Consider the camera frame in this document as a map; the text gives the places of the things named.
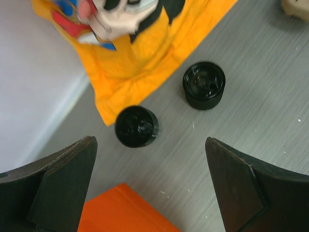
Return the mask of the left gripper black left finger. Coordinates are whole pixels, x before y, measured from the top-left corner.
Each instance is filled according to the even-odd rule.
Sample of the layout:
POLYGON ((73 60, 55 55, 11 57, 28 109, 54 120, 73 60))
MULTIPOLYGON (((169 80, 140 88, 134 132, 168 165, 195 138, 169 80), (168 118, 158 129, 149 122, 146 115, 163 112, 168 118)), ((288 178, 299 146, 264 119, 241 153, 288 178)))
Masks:
POLYGON ((2 232, 78 230, 98 143, 87 136, 22 167, 0 174, 2 232))

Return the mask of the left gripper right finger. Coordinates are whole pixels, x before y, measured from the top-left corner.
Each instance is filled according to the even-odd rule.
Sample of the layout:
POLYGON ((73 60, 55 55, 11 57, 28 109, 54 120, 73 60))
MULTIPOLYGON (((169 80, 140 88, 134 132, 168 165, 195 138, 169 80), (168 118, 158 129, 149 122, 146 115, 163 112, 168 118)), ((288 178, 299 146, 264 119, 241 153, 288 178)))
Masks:
POLYGON ((309 177, 207 138, 206 157, 227 232, 307 232, 309 177))

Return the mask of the orange paper bag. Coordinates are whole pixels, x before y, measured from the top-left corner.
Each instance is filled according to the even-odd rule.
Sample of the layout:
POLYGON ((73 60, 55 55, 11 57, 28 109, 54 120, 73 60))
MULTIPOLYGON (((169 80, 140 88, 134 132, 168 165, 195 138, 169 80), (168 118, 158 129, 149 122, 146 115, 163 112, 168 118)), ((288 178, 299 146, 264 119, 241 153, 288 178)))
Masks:
POLYGON ((79 232, 178 232, 127 184, 122 183, 84 204, 79 232))

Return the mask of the black cup with lettering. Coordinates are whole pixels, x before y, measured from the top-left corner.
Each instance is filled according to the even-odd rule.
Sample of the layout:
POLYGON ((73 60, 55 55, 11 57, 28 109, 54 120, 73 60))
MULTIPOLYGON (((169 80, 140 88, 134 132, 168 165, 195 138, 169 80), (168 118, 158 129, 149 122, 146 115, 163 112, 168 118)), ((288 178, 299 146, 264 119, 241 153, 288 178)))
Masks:
POLYGON ((117 139, 124 146, 139 148, 151 144, 158 137, 160 126, 152 111, 133 105, 120 112, 114 130, 117 139))

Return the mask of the black ribbed cup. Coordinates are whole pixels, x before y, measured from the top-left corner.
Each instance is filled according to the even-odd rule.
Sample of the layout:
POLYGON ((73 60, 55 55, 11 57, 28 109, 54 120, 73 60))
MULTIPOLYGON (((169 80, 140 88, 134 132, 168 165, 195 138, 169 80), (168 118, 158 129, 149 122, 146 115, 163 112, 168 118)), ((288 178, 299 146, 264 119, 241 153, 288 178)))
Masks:
POLYGON ((210 110, 221 101, 225 83, 223 70, 209 61, 191 65, 184 73, 182 80, 188 104, 201 111, 210 110))

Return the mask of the orange cartoon mouse cloth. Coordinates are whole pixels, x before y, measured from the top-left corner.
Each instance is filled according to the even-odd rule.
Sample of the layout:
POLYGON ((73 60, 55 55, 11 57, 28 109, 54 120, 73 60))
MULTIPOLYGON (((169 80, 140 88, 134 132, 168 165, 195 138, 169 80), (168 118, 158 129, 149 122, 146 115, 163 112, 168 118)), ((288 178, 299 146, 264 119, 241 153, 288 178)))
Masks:
POLYGON ((79 55, 106 125, 160 87, 233 0, 34 0, 79 55))

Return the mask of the lower pulp cup carrier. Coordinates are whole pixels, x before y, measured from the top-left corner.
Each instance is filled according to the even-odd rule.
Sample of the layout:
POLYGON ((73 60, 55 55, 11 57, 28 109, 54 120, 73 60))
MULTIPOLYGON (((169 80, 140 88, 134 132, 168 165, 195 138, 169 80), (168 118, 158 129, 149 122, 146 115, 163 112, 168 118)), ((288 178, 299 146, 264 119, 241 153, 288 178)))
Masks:
POLYGON ((282 0, 281 7, 286 15, 309 21, 309 0, 282 0))

